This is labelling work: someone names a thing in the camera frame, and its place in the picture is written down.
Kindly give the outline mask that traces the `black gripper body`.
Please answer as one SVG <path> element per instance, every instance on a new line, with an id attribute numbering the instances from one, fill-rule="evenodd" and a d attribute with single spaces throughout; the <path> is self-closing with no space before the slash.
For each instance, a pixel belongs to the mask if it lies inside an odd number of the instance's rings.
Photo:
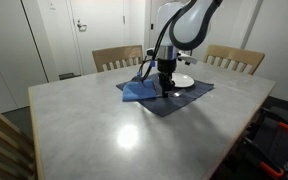
<path id="1" fill-rule="evenodd" d="M 163 88 L 173 88 L 175 86 L 172 80 L 172 73 L 176 70 L 176 60 L 158 60 L 159 81 Z"/>

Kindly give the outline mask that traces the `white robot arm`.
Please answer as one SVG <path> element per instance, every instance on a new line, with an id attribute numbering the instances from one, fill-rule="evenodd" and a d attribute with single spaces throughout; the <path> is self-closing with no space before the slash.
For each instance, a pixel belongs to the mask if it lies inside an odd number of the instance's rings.
<path id="1" fill-rule="evenodd" d="M 190 0 L 186 4 L 170 2 L 158 9 L 159 36 L 154 47 L 162 96 L 174 88 L 179 50 L 193 50 L 205 40 L 211 18 L 223 0 Z"/>

